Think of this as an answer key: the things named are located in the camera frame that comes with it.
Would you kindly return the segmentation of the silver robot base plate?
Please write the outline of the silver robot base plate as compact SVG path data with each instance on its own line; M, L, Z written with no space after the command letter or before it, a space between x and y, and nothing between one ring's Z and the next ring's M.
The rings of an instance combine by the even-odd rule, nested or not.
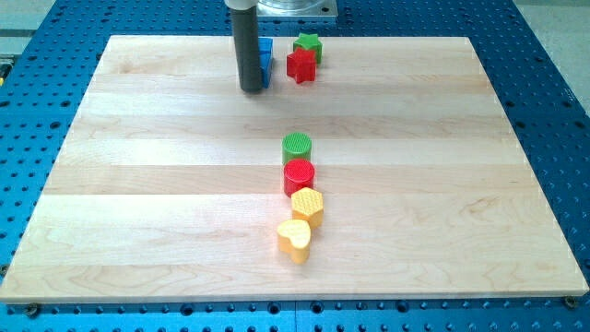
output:
M335 18L337 0L259 0L257 14L266 18Z

